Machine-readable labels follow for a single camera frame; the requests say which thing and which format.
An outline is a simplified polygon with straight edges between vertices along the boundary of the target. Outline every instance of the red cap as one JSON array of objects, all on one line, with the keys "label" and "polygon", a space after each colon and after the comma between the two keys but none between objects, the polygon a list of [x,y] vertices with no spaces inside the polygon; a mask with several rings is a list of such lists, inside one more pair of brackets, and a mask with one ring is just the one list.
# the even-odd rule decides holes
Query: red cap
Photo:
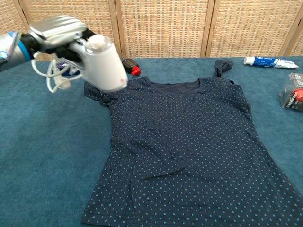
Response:
[{"label": "red cap", "polygon": [[295,99],[298,101],[298,102],[303,102],[303,88],[299,88],[299,89],[296,89],[293,91],[293,95],[297,93]]},{"label": "red cap", "polygon": [[141,69],[138,66],[134,66],[131,74],[133,76],[139,76],[141,74]]}]

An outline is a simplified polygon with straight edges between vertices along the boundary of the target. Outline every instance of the navy polka dot shirt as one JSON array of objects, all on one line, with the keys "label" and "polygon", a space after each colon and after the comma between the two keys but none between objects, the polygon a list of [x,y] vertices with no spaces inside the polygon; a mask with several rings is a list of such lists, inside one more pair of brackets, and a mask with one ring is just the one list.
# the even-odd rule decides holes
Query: navy polka dot shirt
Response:
[{"label": "navy polka dot shirt", "polygon": [[109,106],[111,152],[82,222],[105,226],[303,226],[303,198],[258,138],[239,85],[148,77],[88,97]]}]

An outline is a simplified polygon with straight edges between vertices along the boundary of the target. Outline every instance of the toothpaste tube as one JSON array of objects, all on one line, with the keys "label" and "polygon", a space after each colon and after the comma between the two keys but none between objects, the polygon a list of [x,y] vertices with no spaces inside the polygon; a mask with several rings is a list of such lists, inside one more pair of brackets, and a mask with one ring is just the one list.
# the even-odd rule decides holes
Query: toothpaste tube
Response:
[{"label": "toothpaste tube", "polygon": [[251,65],[257,67],[270,67],[270,68],[285,68],[294,69],[298,68],[292,61],[275,59],[275,58],[261,58],[261,57],[245,57],[244,65]]}]

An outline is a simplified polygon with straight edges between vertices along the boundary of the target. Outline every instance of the blue tablecloth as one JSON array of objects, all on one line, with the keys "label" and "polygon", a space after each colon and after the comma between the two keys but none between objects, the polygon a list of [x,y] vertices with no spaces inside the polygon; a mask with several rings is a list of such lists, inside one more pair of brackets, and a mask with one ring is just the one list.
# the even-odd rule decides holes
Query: blue tablecloth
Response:
[{"label": "blue tablecloth", "polygon": [[[242,86],[260,138],[303,193],[303,113],[282,109],[279,100],[289,73],[303,73],[303,57],[287,59],[300,68],[255,68],[228,58],[234,66],[224,76]],[[212,76],[215,60],[136,59],[141,75],[159,83]],[[85,97],[83,84],[52,94],[30,63],[0,73],[0,226],[81,226],[111,136],[109,109]]]}]

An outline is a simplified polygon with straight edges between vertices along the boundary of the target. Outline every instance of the woven panel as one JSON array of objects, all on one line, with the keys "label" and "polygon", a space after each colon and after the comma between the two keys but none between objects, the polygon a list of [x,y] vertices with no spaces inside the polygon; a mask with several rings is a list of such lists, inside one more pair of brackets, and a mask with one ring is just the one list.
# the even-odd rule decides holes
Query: woven panel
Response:
[{"label": "woven panel", "polygon": [[113,39],[108,0],[24,0],[34,22],[56,15],[69,15],[90,30]]},{"label": "woven panel", "polygon": [[200,56],[207,0],[120,2],[127,57]]},{"label": "woven panel", "polygon": [[20,15],[12,0],[0,0],[0,34],[8,31],[25,32],[26,29],[22,23]]},{"label": "woven panel", "polygon": [[277,56],[302,0],[221,0],[210,57]]},{"label": "woven panel", "polygon": [[303,33],[301,33],[299,40],[297,41],[296,45],[294,46],[292,55],[293,56],[303,55]]}]

